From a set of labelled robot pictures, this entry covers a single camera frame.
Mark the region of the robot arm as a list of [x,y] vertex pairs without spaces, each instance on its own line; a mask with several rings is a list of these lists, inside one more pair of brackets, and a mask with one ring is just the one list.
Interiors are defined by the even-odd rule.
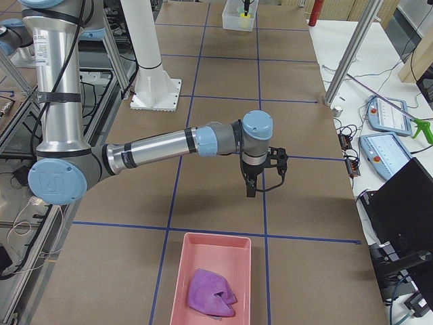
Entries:
[[83,133],[78,38],[104,25],[103,3],[23,1],[22,15],[35,46],[43,136],[28,184],[45,202],[69,204],[125,169],[193,153],[238,154],[246,192],[252,197],[258,192],[257,177],[276,166],[277,150],[269,145],[273,119],[260,110],[228,125],[209,123],[125,144],[91,146]]
[[[1,22],[1,50],[9,56],[18,48],[27,48],[34,40],[48,44],[49,40],[59,38],[59,44],[51,50],[36,47],[36,54],[43,57],[37,62],[48,65],[55,58],[55,50],[65,46],[66,55],[62,58],[64,64],[78,54],[78,38],[85,29],[102,27],[102,1],[22,1],[23,16],[28,18],[30,32],[26,25],[17,19]],[[156,36],[156,29],[152,19],[154,1],[121,1],[126,21],[134,23],[139,19],[145,22],[146,35],[149,39],[145,43],[138,42],[138,30],[130,26],[132,42],[140,64],[146,60],[159,60],[160,49]]]

